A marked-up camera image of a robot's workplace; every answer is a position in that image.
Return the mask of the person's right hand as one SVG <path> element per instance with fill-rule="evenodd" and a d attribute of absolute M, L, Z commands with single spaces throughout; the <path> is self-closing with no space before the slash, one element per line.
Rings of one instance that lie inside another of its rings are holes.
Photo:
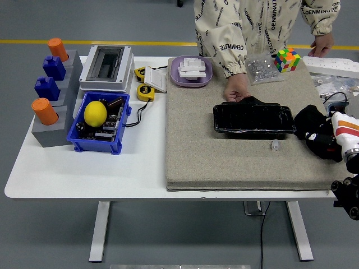
<path fill-rule="evenodd" d="M 248 90 L 248 77 L 246 73 L 238 73 L 227 79 L 224 98 L 228 102 L 239 102 L 251 96 Z"/>

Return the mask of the person's left hand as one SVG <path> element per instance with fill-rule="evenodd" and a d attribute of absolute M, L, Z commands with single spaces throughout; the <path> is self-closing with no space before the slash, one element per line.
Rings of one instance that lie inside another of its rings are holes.
<path fill-rule="evenodd" d="M 334 38 L 332 33 L 316 35 L 314 42 L 310 45 L 311 51 L 308 56 L 322 58 L 329 53 L 333 45 Z"/>

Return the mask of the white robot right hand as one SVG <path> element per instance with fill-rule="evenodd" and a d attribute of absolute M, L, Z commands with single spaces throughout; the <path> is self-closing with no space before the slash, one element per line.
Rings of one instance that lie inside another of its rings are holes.
<path fill-rule="evenodd" d="M 358 119 L 335 112 L 305 132 L 309 149 L 322 159 L 358 161 Z"/>

